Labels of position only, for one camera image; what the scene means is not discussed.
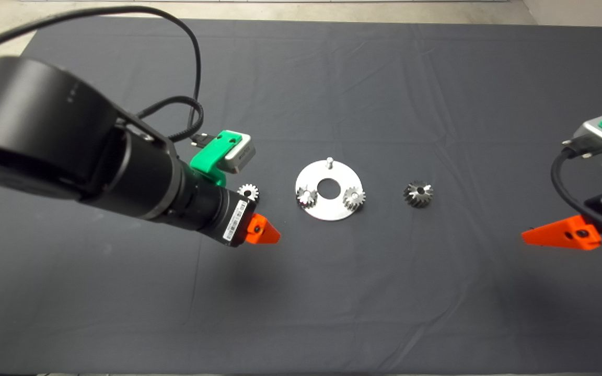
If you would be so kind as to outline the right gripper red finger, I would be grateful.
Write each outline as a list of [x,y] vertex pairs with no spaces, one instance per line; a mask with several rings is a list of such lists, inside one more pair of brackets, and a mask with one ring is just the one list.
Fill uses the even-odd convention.
[[602,245],[597,228],[583,216],[567,217],[522,233],[526,244],[590,251]]

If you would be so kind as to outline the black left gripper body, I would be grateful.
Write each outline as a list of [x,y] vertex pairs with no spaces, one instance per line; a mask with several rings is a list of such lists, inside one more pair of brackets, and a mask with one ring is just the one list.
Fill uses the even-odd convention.
[[245,242],[256,202],[236,191],[197,185],[189,203],[189,228],[230,247]]

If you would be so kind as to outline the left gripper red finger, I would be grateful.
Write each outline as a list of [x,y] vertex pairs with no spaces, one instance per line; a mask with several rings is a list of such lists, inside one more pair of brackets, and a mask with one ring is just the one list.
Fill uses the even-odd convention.
[[280,238],[281,233],[266,217],[260,214],[252,214],[245,237],[246,242],[251,244],[276,244]]

